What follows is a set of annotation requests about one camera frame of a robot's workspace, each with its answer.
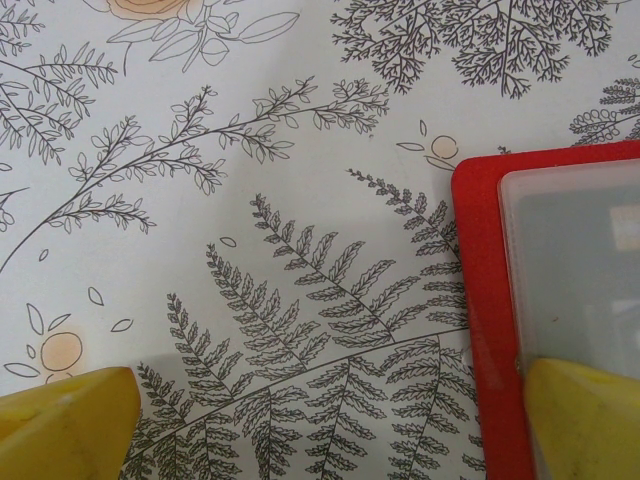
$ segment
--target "yellow object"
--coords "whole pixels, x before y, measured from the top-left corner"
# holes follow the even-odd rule
[[[541,359],[525,405],[554,480],[640,479],[640,381]]]
[[[0,479],[115,480],[140,411],[128,368],[0,398]]]

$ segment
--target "patterned paper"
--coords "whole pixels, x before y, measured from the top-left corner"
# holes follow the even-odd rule
[[[636,0],[0,0],[0,392],[121,480],[485,479],[449,182],[640,138]]]

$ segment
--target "rose illustration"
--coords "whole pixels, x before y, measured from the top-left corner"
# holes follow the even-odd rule
[[[165,20],[179,14],[195,18],[205,0],[84,0],[94,10],[111,12],[125,20]]]

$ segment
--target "feathery plant illustration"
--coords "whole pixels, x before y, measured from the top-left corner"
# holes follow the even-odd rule
[[[75,54],[61,45],[51,60],[40,55],[39,63],[20,63],[33,47],[31,38],[44,28],[33,8],[0,2],[0,145],[60,165],[61,141],[73,139],[95,102],[85,91],[115,83],[118,72],[88,43]]]
[[[384,188],[386,192],[391,192],[391,199],[397,200],[395,187],[385,184]],[[406,195],[404,200],[410,202]],[[415,207],[413,214],[425,215],[426,196],[418,195],[416,201],[419,202],[417,207],[411,204],[412,208]],[[298,285],[309,287],[324,283],[321,290],[315,288],[307,295],[310,300],[340,300],[340,304],[343,304],[345,300],[357,298],[362,302],[358,307],[360,310],[356,314],[351,312],[352,306],[349,309],[339,305],[325,308],[331,313],[349,311],[349,316],[339,317],[341,320],[337,328],[332,325],[334,322],[329,322],[326,326],[332,332],[329,335],[318,322],[310,321],[308,316],[300,313],[299,301],[285,308],[278,289],[270,289],[267,282],[256,282],[251,274],[243,275],[237,267],[220,256],[215,246],[210,245],[207,265],[220,294],[238,322],[240,332],[247,337],[244,347],[248,353],[243,359],[238,354],[228,355],[228,341],[223,341],[213,353],[206,354],[203,348],[209,345],[209,333],[205,331],[200,334],[197,326],[189,324],[181,304],[175,295],[170,295],[171,334],[180,341],[181,346],[176,346],[184,355],[185,372],[190,378],[190,398],[186,400],[189,410],[186,415],[181,415],[181,409],[186,407],[181,406],[179,399],[176,400],[177,395],[172,399],[171,387],[163,387],[162,380],[155,380],[155,384],[150,382],[150,367],[140,366],[143,389],[149,390],[148,395],[156,400],[153,404],[156,410],[140,420],[137,440],[127,457],[122,479],[145,479],[153,472],[158,472],[161,478],[176,478],[176,475],[196,471],[202,478],[237,478],[241,473],[239,465],[246,465],[234,460],[238,449],[233,442],[240,435],[251,438],[259,477],[279,478],[288,473],[291,460],[298,452],[297,442],[305,435],[302,432],[308,431],[308,428],[296,428],[293,425],[295,423],[312,426],[311,433],[306,434],[313,443],[312,447],[305,449],[310,459],[306,471],[314,478],[342,479],[345,473],[359,468],[368,455],[367,445],[376,438],[372,426],[388,416],[388,412],[379,406],[379,402],[383,401],[390,401],[394,405],[392,424],[397,435],[397,440],[391,443],[394,455],[389,461],[393,473],[389,474],[389,478],[422,478],[428,470],[440,468],[444,457],[450,453],[448,442],[455,441],[453,436],[471,418],[459,399],[475,401],[472,372],[462,360],[462,351],[443,343],[449,333],[466,329],[464,315],[459,314],[458,322],[452,320],[453,316],[447,317],[449,323],[454,325],[448,331],[413,336],[406,340],[395,337],[387,340],[387,330],[383,324],[398,326],[392,329],[393,333],[401,331],[402,322],[396,320],[394,323],[391,319],[408,321],[430,308],[430,305],[427,303],[402,309],[389,319],[378,316],[379,321],[369,318],[370,314],[365,312],[375,314],[377,305],[392,305],[396,296],[408,288],[406,285],[413,285],[419,277],[412,277],[408,283],[406,279],[392,283],[381,295],[370,302],[365,301],[365,295],[375,282],[393,265],[392,260],[378,262],[361,275],[351,288],[344,287],[345,269],[351,268],[363,242],[347,246],[338,258],[329,263],[336,233],[323,236],[312,249],[311,227],[302,229],[298,240],[294,242],[294,223],[283,224],[280,214],[272,211],[265,197],[258,194],[250,203],[255,208],[257,227],[268,233],[265,240],[277,245],[276,259],[289,256],[285,268],[307,270],[298,278]],[[434,213],[435,216],[432,214],[430,217],[434,216],[432,224],[437,225],[435,228],[439,234],[450,231],[451,227],[447,228],[444,222],[444,207],[437,207]],[[426,222],[414,222],[423,228],[428,227]],[[426,245],[428,240],[422,239],[420,242]],[[426,247],[419,257],[436,258],[436,250],[456,257],[455,239],[451,239],[447,245],[446,251],[442,247],[435,250]],[[431,266],[437,266],[439,272],[445,272],[442,275],[450,277],[459,271],[457,261],[432,261]],[[321,317],[334,318],[327,312]],[[369,322],[365,324],[364,333],[368,333],[368,330],[381,332],[381,340],[377,334],[373,341],[370,337],[358,338],[363,327],[357,326],[355,331],[346,329],[346,324],[350,322],[356,325],[365,323],[360,320],[361,317]],[[357,351],[325,360],[326,356],[321,357],[320,354],[325,351],[331,338],[339,345]],[[222,351],[226,359],[221,357],[213,365],[210,358],[217,358],[219,355],[215,352],[218,351]],[[384,352],[380,367],[367,359],[374,352]],[[247,362],[250,373],[246,368],[240,368],[245,372],[240,376],[231,373],[237,380],[230,382],[224,365],[231,362],[230,368],[233,369],[236,368],[236,362],[239,365],[240,361]],[[380,386],[381,380],[386,380],[388,388]],[[255,382],[259,382],[259,386],[250,391]],[[156,397],[158,391],[162,394],[161,399]],[[175,408],[167,407],[166,404],[170,405],[170,402],[177,402]],[[190,406],[194,402],[204,408],[204,412],[191,413]],[[223,433],[206,433],[214,429]],[[222,440],[224,448],[210,445],[212,441]],[[199,452],[200,460],[185,455],[190,451]],[[205,458],[204,452],[210,452],[210,455]],[[220,457],[219,452],[224,452],[224,456]],[[478,458],[479,454],[473,451],[465,455],[461,463],[480,472],[483,462]],[[206,468],[216,470],[210,474]]]
[[[259,219],[256,227],[268,230],[270,233],[265,241],[280,245],[274,252],[274,257],[292,256],[285,266],[285,270],[306,269],[308,273],[299,277],[296,285],[321,285],[320,290],[308,293],[307,298],[322,302],[340,300],[340,304],[327,307],[320,311],[324,318],[340,319],[329,322],[329,326],[340,336],[333,340],[348,348],[367,348],[395,341],[393,332],[400,329],[426,308],[426,305],[415,305],[404,308],[389,318],[384,314],[407,292],[419,277],[409,276],[387,287],[377,297],[367,300],[371,288],[394,263],[393,260],[381,260],[364,272],[360,279],[347,288],[343,281],[364,242],[358,241],[347,246],[342,254],[334,261],[331,268],[323,269],[327,256],[333,245],[337,232],[324,235],[313,252],[313,226],[302,230],[296,243],[293,242],[295,222],[293,220],[282,226],[280,213],[272,212],[266,198],[256,195],[251,202],[256,207],[254,217]]]
[[[607,107],[578,115],[569,126],[580,135],[576,145],[609,142],[623,131],[625,140],[640,140],[640,80],[620,78],[602,92],[600,104]]]
[[[463,84],[499,85],[502,96],[521,98],[534,79],[561,80],[569,65],[564,42],[594,57],[607,49],[607,7],[604,0],[351,0],[331,23],[341,29],[333,39],[344,46],[343,61],[371,60],[398,93],[449,47]]]
[[[348,173],[358,181],[366,183],[369,188],[375,189],[377,196],[388,197],[386,204],[395,207],[395,213],[407,218],[403,228],[415,231],[411,243],[420,245],[416,251],[417,256],[446,254],[449,257],[448,261],[433,263],[420,272],[429,279],[423,289],[439,293],[424,304],[428,310],[427,320],[454,326],[467,325],[464,284],[461,279],[452,278],[462,272],[462,263],[455,222],[446,222],[449,209],[446,202],[438,203],[433,212],[427,215],[428,203],[424,193],[420,192],[413,200],[413,194],[409,189],[401,191],[393,184],[387,184],[381,178],[374,179],[371,175],[364,175],[359,170],[349,169]]]
[[[266,159],[289,158],[286,151],[294,144],[276,140],[279,126],[296,129],[298,120],[308,117],[319,130],[337,126],[365,134],[387,113],[387,91],[365,80],[342,80],[334,84],[330,102],[311,105],[310,95],[318,88],[312,81],[313,77],[297,80],[294,88],[283,86],[281,93],[269,89],[268,97],[253,101],[255,116],[244,121],[237,114],[228,123],[207,127],[206,120],[213,116],[209,101],[216,96],[207,86],[189,100],[171,107],[174,117],[170,131],[156,139],[142,133],[135,116],[125,117],[113,127],[103,129],[100,135],[91,137],[97,149],[95,159],[88,160],[88,155],[80,153],[77,165],[69,168],[70,175],[80,183],[77,191],[18,243],[0,265],[0,273],[16,252],[45,226],[63,228],[69,234],[81,228],[85,220],[98,222],[106,218],[123,229],[137,224],[144,233],[155,226],[141,209],[142,199],[130,202],[122,194],[114,194],[104,201],[94,197],[98,188],[110,183],[134,178],[143,183],[149,177],[186,173],[193,175],[196,187],[205,195],[213,193],[226,177],[222,171],[225,161],[204,163],[196,145],[201,138],[216,138],[222,150],[240,145],[247,155],[262,163]]]

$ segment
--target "line drawing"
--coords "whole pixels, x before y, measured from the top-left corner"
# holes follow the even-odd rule
[[[239,12],[225,9],[225,5],[237,2],[178,0],[167,6],[162,1],[144,5],[131,0],[84,1],[99,12],[136,20],[107,40],[107,43],[127,45],[125,71],[127,55],[134,43],[159,44],[149,58],[150,62],[185,58],[182,72],[186,73],[198,58],[212,67],[220,65],[234,42],[252,45],[273,40],[293,28],[300,17],[295,12],[281,12],[247,25]]]
[[[32,363],[9,362],[4,364],[5,370],[23,378],[46,375],[45,383],[73,376],[69,370],[82,358],[84,347],[78,334],[61,329],[71,314],[54,318],[45,328],[40,310],[30,303],[26,307],[31,329],[40,337],[39,347],[27,344],[26,353],[30,360],[37,361],[38,364],[34,366]]]
[[[238,242],[231,237],[220,237],[220,243],[229,248],[236,248],[238,246]]]
[[[197,140],[217,138],[222,150],[238,144],[249,157],[264,163],[267,159],[288,159],[286,150],[294,146],[293,142],[276,140],[278,127],[296,129],[298,119],[307,117],[318,130],[353,127],[357,133],[367,134],[389,109],[387,90],[363,79],[335,83],[331,101],[307,106],[311,103],[310,94],[318,88],[312,81],[313,77],[296,80],[296,87],[283,86],[282,93],[269,89],[267,98],[253,101],[255,116],[245,121],[237,114],[228,123],[206,127],[205,120],[213,115],[208,102],[217,95],[206,86],[189,100],[171,107],[175,116],[166,135],[158,135],[156,139],[143,135],[135,116],[105,128],[102,135],[91,137],[97,149],[95,160],[80,153],[77,167],[69,168],[69,174],[80,183],[78,190],[20,240],[0,265],[0,274],[20,248],[45,226],[62,228],[71,234],[85,220],[111,219],[124,230],[137,224],[143,233],[156,225],[141,209],[142,198],[135,202],[125,200],[123,194],[113,194],[106,200],[95,198],[94,193],[106,184],[133,178],[143,183],[148,177],[173,178],[184,172],[193,175],[196,187],[205,195],[214,193],[226,177],[222,171],[225,160],[203,163],[200,149],[194,143]]]
[[[87,295],[91,303],[98,305],[99,307],[104,307],[104,300],[102,299],[102,295],[98,290],[95,289],[95,287],[89,287],[87,289]]]
[[[423,138],[427,138],[428,135],[427,124],[424,120],[420,120],[420,135]],[[429,152],[422,155],[429,165],[450,172],[455,170],[455,165],[450,160],[458,155],[459,149],[458,142],[453,137],[438,135],[431,141],[430,146],[416,142],[401,142],[396,145],[409,152]]]
[[[11,225],[16,223],[15,218],[5,208],[6,203],[16,193],[29,190],[29,187],[18,188],[17,190],[11,190],[10,192],[0,193],[0,233],[6,232]]]
[[[576,116],[569,125],[572,133],[580,135],[575,145],[610,142],[621,135],[625,140],[640,139],[640,80],[620,78],[602,92],[604,107]]]
[[[274,245],[280,245],[274,252],[274,257],[292,255],[284,267],[285,270],[305,270],[306,273],[299,277],[296,285],[308,286],[322,284],[320,290],[308,293],[311,300],[330,302],[339,299],[339,305],[324,308],[319,312],[323,318],[340,319],[329,322],[329,326],[335,332],[342,334],[334,336],[333,340],[347,348],[366,348],[389,342],[395,342],[394,332],[402,328],[409,321],[416,318],[425,305],[415,305],[396,312],[389,318],[384,314],[391,309],[402,294],[407,292],[419,277],[408,276],[390,285],[377,297],[367,299],[366,296],[376,285],[382,274],[393,264],[394,260],[380,260],[363,272],[358,282],[350,288],[342,282],[358,256],[359,250],[365,242],[358,241],[348,245],[341,255],[334,261],[331,268],[323,271],[324,263],[331,251],[337,232],[324,235],[311,256],[311,244],[314,226],[308,226],[302,230],[297,243],[293,243],[295,221],[289,221],[282,229],[280,213],[271,212],[271,206],[266,203],[266,198],[257,194],[251,202],[256,207],[254,217],[259,219],[256,227],[267,230],[269,235],[264,241]]]
[[[314,314],[301,312],[299,300],[285,303],[279,289],[269,285],[271,281],[258,285],[253,275],[243,275],[237,266],[220,256],[214,245],[209,245],[207,266],[240,333],[249,338],[244,342],[246,355],[238,351],[234,354],[237,358],[230,362],[232,368],[244,373],[239,377],[235,374],[233,378],[238,380],[232,386],[226,380],[226,372],[220,375],[207,367],[207,359],[220,362],[227,354],[229,339],[216,347],[215,352],[222,353],[206,356],[205,349],[212,338],[209,330],[200,333],[200,327],[190,321],[177,296],[168,295],[170,331],[182,342],[176,347],[183,355],[185,374],[211,380],[190,380],[188,389],[176,391],[174,380],[167,380],[149,365],[138,367],[143,391],[153,402],[150,409],[145,407],[138,423],[120,480],[147,478],[154,471],[166,478],[181,475],[186,478],[189,472],[201,478],[238,478],[243,469],[250,468],[244,458],[246,449],[233,445],[241,437],[251,438],[261,480],[285,476],[294,461],[300,463],[298,455],[305,454],[306,471],[313,476],[310,478],[342,479],[343,474],[357,469],[368,455],[367,445],[376,438],[376,425],[389,415],[397,438],[389,445],[393,469],[388,475],[390,479],[418,478],[448,461],[445,457],[452,451],[448,445],[457,441],[456,434],[471,428],[473,416],[467,409],[474,408],[476,401],[473,371],[462,358],[465,349],[448,346],[450,335],[468,328],[464,291],[459,281],[461,267],[455,224],[447,223],[450,214],[444,202],[437,203],[427,216],[424,193],[413,203],[408,190],[400,192],[381,179],[350,173],[358,180],[368,181],[369,187],[386,198],[395,213],[408,217],[401,231],[421,227],[409,238],[420,245],[416,255],[425,265],[421,277],[411,277],[409,283],[413,285],[425,278],[425,291],[447,292],[427,297],[418,308],[404,308],[393,315],[391,318],[401,319],[397,320],[399,328],[394,333],[402,333],[403,323],[422,312],[429,322],[446,324],[446,330],[397,338],[389,337],[380,328],[383,333],[380,340],[371,341],[367,337],[357,345],[345,342],[344,346],[349,347],[346,354],[334,350],[327,357],[325,350],[330,339],[357,339],[359,333],[366,334],[371,329],[368,323],[360,322],[361,326],[356,325],[345,334],[342,327],[336,329],[332,322],[323,325],[320,320],[310,320]],[[383,276],[395,261],[382,260],[352,287],[345,288],[344,275],[357,263],[364,242],[348,244],[330,262],[332,246],[338,241],[336,232],[320,236],[312,249],[314,227],[303,228],[294,240],[294,222],[284,223],[263,195],[257,194],[250,206],[254,208],[256,227],[267,234],[263,240],[276,248],[274,261],[288,255],[287,271],[307,269],[292,282],[307,288],[324,283],[322,290],[314,289],[306,294],[307,298],[318,304],[337,299],[362,302],[364,307],[323,308],[338,314],[345,325],[358,322],[349,319],[360,316],[352,315],[351,309],[359,309],[361,313],[368,308],[373,314],[386,311],[411,286],[406,279],[393,282]],[[407,222],[414,226],[407,228]],[[325,263],[332,266],[325,269]],[[371,302],[365,301],[369,289],[380,290],[375,285],[378,281],[385,282],[386,288]],[[333,318],[326,313],[318,316]],[[312,349],[314,353],[309,356],[307,352]],[[382,363],[375,363],[370,356]],[[382,409],[385,399],[391,402],[391,410]],[[191,408],[194,402],[206,408],[196,413]],[[208,419],[214,418],[219,423],[209,425]],[[216,428],[222,429],[224,436],[205,432]],[[304,436],[313,446],[301,450]],[[464,469],[460,473],[468,478],[484,478],[482,453],[477,449],[479,439],[472,437],[466,450],[469,453],[460,459]],[[209,445],[221,438],[227,442],[225,447]],[[185,453],[194,451],[202,456],[194,459]],[[215,455],[200,453],[206,451]],[[473,476],[473,472],[483,476]]]
[[[45,28],[34,13],[35,2],[29,3],[32,9],[22,11],[17,3],[0,3],[0,145],[60,165],[61,143],[73,139],[95,102],[85,90],[113,85],[118,72],[88,42],[75,54],[61,45],[52,59],[40,55],[39,63],[22,64],[23,52],[35,48],[26,40]]]
[[[497,85],[503,97],[519,99],[534,81],[562,79],[570,62],[563,41],[589,57],[609,47],[608,9],[603,1],[350,0],[331,23],[340,29],[333,41],[344,48],[342,60],[371,61],[396,93],[407,94],[448,47],[464,85]]]

